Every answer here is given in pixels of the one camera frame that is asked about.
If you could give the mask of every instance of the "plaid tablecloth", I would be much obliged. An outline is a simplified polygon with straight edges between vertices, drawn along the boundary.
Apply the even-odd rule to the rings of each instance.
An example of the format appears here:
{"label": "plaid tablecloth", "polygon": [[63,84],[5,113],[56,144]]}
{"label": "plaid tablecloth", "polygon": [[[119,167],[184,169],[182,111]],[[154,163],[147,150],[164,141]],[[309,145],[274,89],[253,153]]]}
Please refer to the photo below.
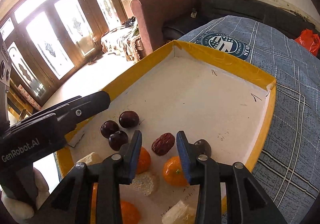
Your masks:
{"label": "plaid tablecloth", "polygon": [[288,223],[299,223],[320,189],[320,60],[278,30],[226,16],[182,41],[229,52],[273,75],[276,106],[252,172]]}

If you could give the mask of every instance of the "purple grape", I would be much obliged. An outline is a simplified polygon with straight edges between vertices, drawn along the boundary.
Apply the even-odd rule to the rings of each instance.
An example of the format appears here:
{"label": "purple grape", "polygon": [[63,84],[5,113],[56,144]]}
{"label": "purple grape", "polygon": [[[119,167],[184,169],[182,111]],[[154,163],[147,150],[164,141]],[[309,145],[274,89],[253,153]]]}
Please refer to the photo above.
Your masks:
{"label": "purple grape", "polygon": [[139,124],[139,116],[135,111],[124,111],[119,116],[119,124],[123,128],[136,127]]}
{"label": "purple grape", "polygon": [[116,131],[119,131],[119,126],[113,120],[108,120],[104,122],[100,128],[100,132],[105,138],[109,138],[110,134],[113,134]]}
{"label": "purple grape", "polygon": [[114,151],[119,151],[126,143],[128,143],[128,135],[124,131],[116,131],[109,136],[109,145]]}
{"label": "purple grape", "polygon": [[200,139],[194,145],[196,145],[200,154],[211,157],[211,146],[206,140]]}

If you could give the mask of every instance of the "metal bolt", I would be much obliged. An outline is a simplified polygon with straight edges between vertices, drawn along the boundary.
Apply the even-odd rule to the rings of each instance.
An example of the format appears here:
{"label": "metal bolt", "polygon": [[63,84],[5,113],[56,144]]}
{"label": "metal bolt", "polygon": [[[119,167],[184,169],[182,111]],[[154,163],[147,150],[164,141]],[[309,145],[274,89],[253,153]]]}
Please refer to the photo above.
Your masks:
{"label": "metal bolt", "polygon": [[85,166],[86,166],[85,163],[77,163],[77,164],[76,164],[76,168],[77,168],[78,170],[84,168]]}
{"label": "metal bolt", "polygon": [[236,167],[237,169],[242,169],[242,168],[243,168],[243,164],[237,162],[237,163],[235,163],[235,167]]}
{"label": "metal bolt", "polygon": [[80,109],[76,110],[76,116],[81,116],[82,115],[82,111]]}
{"label": "metal bolt", "polygon": [[114,155],[111,156],[111,159],[114,160],[114,161],[120,160],[121,159],[121,155],[114,154]]}
{"label": "metal bolt", "polygon": [[198,156],[198,159],[199,159],[200,161],[206,161],[206,160],[208,159],[208,157],[207,157],[206,155],[199,155],[199,156]]}

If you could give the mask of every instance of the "floor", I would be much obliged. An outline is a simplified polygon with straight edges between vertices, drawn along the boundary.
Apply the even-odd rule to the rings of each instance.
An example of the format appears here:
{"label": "floor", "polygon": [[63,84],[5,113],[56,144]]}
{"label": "floor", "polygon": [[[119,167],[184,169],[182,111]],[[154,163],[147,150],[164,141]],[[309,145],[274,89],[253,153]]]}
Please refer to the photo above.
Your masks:
{"label": "floor", "polygon": [[[68,79],[44,104],[48,108],[75,96],[86,96],[101,90],[117,76],[125,72],[133,65],[132,61],[126,61],[125,57],[112,54],[104,54],[97,63],[85,65]],[[53,154],[48,155],[34,163],[49,185],[52,192],[59,183],[58,171]]]}

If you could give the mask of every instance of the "glass door panel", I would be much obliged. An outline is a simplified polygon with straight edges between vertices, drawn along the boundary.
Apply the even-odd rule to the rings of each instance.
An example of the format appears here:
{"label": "glass door panel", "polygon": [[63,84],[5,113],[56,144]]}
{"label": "glass door panel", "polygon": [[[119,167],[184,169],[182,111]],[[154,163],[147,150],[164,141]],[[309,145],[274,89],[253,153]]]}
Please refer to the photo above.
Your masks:
{"label": "glass door panel", "polygon": [[95,48],[93,32],[78,0],[60,0],[54,4],[58,15],[73,43],[85,56]]}
{"label": "glass door panel", "polygon": [[45,93],[45,88],[43,84],[34,75],[33,71],[30,69],[24,58],[22,57],[20,51],[18,50],[15,42],[8,48],[8,53],[12,60],[12,66],[23,80],[24,83],[34,92],[34,94],[41,98]]}
{"label": "glass door panel", "polygon": [[74,68],[44,12],[36,16],[26,29],[40,55],[58,79]]}
{"label": "glass door panel", "polygon": [[109,30],[120,26],[121,21],[112,0],[97,0],[97,2],[102,11],[103,17],[108,24]]}

